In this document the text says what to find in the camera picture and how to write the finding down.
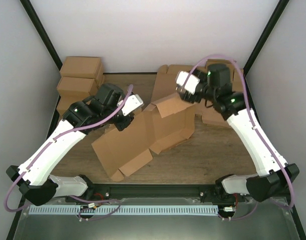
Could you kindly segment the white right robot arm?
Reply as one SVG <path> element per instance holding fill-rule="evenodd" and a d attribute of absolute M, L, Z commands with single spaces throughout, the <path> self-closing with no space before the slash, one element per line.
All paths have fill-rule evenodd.
<path fill-rule="evenodd" d="M 237 133 L 254 163 L 256 174 L 230 174 L 217 180 L 215 195 L 218 200 L 225 202 L 236 193 L 262 202 L 290 189 L 299 174 L 298 166 L 289 164 L 273 147 L 253 109 L 246 107 L 244 93 L 233 90 L 227 65 L 211 64 L 207 72 L 180 71 L 175 81 L 182 100 L 211 103 L 210 106 Z"/>

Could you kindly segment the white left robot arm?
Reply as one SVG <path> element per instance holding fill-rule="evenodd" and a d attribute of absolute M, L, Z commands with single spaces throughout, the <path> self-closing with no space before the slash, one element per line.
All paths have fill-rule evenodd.
<path fill-rule="evenodd" d="M 143 103 L 132 90 L 133 85 L 129 85 L 128 91 L 124 92 L 114 84 L 105 83 L 95 95 L 72 103 L 42 146 L 20 166 L 12 165 L 7 169 L 12 185 L 18 186 L 23 197 L 36 206 L 65 196 L 91 201 L 95 190 L 85 175 L 60 177 L 51 172 L 70 149 L 91 131 L 107 124 L 113 124 L 122 131 L 130 125 L 134 110 Z"/>

